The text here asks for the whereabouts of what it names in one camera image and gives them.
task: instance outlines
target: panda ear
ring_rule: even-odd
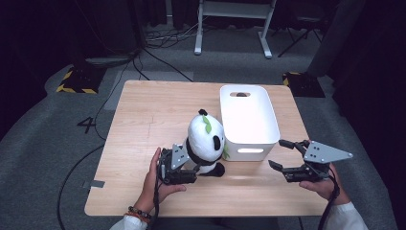
[[[213,137],[213,141],[214,141],[214,149],[220,150],[220,147],[221,147],[220,138],[218,138],[218,136],[216,135]]]
[[[203,108],[200,108],[199,114],[200,114],[200,115],[205,115],[205,116],[207,116],[208,113],[207,113],[206,110],[204,110]]]

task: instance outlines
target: gray carpet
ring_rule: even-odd
[[[274,57],[266,59],[257,31],[260,28],[243,31],[230,28],[205,33],[201,56],[193,54],[194,36],[170,48],[148,50],[179,71],[191,74],[194,81],[282,84],[283,72],[305,71],[319,45],[310,35],[283,57],[277,58],[276,55],[290,43],[290,37],[284,31],[274,36],[270,32],[267,40]],[[135,64],[146,76],[158,72],[176,73],[146,52],[136,58]],[[50,76],[45,85],[48,96],[28,111],[0,143],[2,230],[58,229],[56,203],[65,176],[86,153],[104,143],[102,138],[107,137],[114,116],[111,109],[114,109],[120,87],[112,94],[114,100],[109,105],[106,102],[124,66],[107,70],[97,95],[57,93],[56,88],[69,67]],[[140,77],[132,65],[128,65],[124,73],[131,78]],[[309,137],[354,154],[353,159],[336,163],[352,201],[370,229],[397,229],[386,187],[331,98],[334,92],[332,80],[325,76],[319,82],[325,98],[295,98]],[[97,126],[86,134],[85,127],[77,124],[88,117],[97,118]],[[121,218],[88,217],[83,211],[88,191],[82,188],[82,184],[93,179],[101,153],[97,150],[85,158],[64,187],[60,207],[66,229],[108,229]],[[319,219],[302,218],[304,229],[317,229]],[[279,224],[281,229],[301,229],[298,218],[280,217]]]

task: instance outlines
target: yellow black striped tape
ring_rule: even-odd
[[[67,92],[67,93],[88,93],[88,94],[97,94],[98,90],[93,88],[79,88],[79,87],[65,87],[66,82],[72,76],[73,68],[71,68],[68,73],[63,77],[63,80],[60,82],[59,87],[56,89],[56,92]]]

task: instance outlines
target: black cable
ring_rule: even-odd
[[[186,76],[185,74],[183,74],[182,72],[180,72],[178,69],[176,69],[175,67],[173,67],[171,64],[165,62],[164,60],[161,60],[160,58],[156,57],[155,55],[153,55],[152,53],[150,53],[147,49],[143,48],[144,51],[146,51],[149,55],[151,55],[153,58],[165,63],[166,65],[170,66],[172,69],[174,69],[175,71],[177,71],[179,74],[181,74],[183,77],[185,77],[187,80],[193,82],[193,80],[191,80],[188,76]]]
[[[323,212],[322,218],[320,219],[319,230],[323,230],[323,227],[325,225],[329,211],[331,210],[331,207],[334,203],[334,200],[337,198],[338,195],[340,195],[340,187],[338,186],[337,180],[335,179],[334,171],[332,169],[330,169],[330,170],[332,171],[333,176],[329,175],[328,178],[330,178],[331,181],[334,183],[334,190],[331,192],[331,196],[328,199],[328,204],[326,206],[326,209]]]
[[[66,175],[65,179],[63,180],[62,186],[60,187],[59,190],[59,195],[57,197],[57,204],[56,204],[56,215],[57,215],[57,221],[59,222],[59,226],[62,230],[65,230],[65,226],[63,225],[62,222],[62,217],[60,216],[60,199],[62,197],[62,192],[63,192],[63,188],[66,185],[66,182],[68,181],[69,177],[71,176],[72,172],[75,170],[75,168],[86,158],[88,157],[90,154],[92,154],[93,152],[101,149],[104,147],[104,144],[102,144],[101,146],[89,151],[88,153],[86,153],[83,157],[81,157],[81,159],[75,164],[74,167],[72,167],[71,171],[68,172],[68,174]]]
[[[142,75],[144,78],[146,78],[148,81],[150,81],[150,79],[149,79],[145,74],[143,74],[143,73],[137,68],[137,66],[135,66],[134,59],[132,59],[132,65],[134,65],[134,68],[138,71],[138,73],[140,73],[140,75]]]
[[[140,61],[140,64],[141,64],[141,70],[140,71],[143,71],[144,64],[141,62],[141,56],[138,56],[138,61]]]
[[[161,184],[158,185],[158,182],[159,182],[158,173],[159,173],[161,167],[162,167],[162,160],[160,157],[159,164],[156,167],[155,187],[154,187],[154,192],[153,192],[153,205],[155,208],[155,213],[154,213],[152,221],[148,225],[148,229],[152,229],[152,225],[158,219],[158,215],[159,215],[159,188],[161,187],[162,182],[161,182]]]
[[[95,130],[96,130],[96,133],[98,134],[98,136],[99,136],[100,138],[102,138],[104,141],[106,140],[106,138],[102,137],[102,136],[99,134],[99,131],[98,131],[98,125],[97,125],[98,116],[99,116],[99,113],[102,111],[102,108],[104,107],[104,105],[105,105],[105,104],[108,102],[108,100],[111,98],[111,95],[113,95],[113,92],[114,92],[114,90],[116,90],[117,85],[119,85],[120,81],[122,80],[123,73],[124,73],[125,69],[127,68],[129,62],[130,62],[130,61],[127,62],[125,68],[123,69],[122,73],[120,74],[120,78],[119,78],[119,80],[117,81],[116,85],[114,85],[113,90],[111,90],[110,95],[109,95],[108,98],[104,101],[104,103],[101,105],[101,107],[99,108],[98,113],[96,113],[96,117],[95,117]]]
[[[304,230],[304,224],[302,223],[301,217],[299,217],[299,224],[301,225],[301,230]]]

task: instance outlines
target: dark background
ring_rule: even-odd
[[[80,1],[82,10],[89,15],[87,22],[75,1],[3,1],[0,7],[0,49],[3,57],[0,140],[26,111],[46,97],[44,84],[53,73],[84,58],[112,55],[94,33],[109,46],[127,51],[134,46],[142,46],[142,37],[137,37],[142,30],[134,30],[135,24],[166,23],[164,1],[155,1],[153,6],[140,2],[138,10],[127,14],[131,20],[125,21],[130,28],[118,32],[122,40],[110,39],[103,36],[108,33],[108,27],[100,24],[95,11],[97,7],[102,7],[102,2],[96,6],[93,1]],[[173,0],[173,11],[195,11],[197,5],[195,1],[193,3],[181,11],[178,7],[184,8],[185,5],[180,0]],[[402,208],[406,206],[401,190],[401,170],[406,162],[403,145],[406,138],[404,12],[404,1],[367,1],[345,47],[328,73],[335,80],[334,100],[388,188],[399,229],[406,228],[401,221]],[[112,13],[105,17],[119,20],[116,16]],[[184,14],[176,14],[174,20],[180,20],[176,21],[176,25],[182,27],[183,23],[188,23],[185,18]],[[99,29],[91,31],[88,23]],[[115,47],[117,42],[123,46]]]

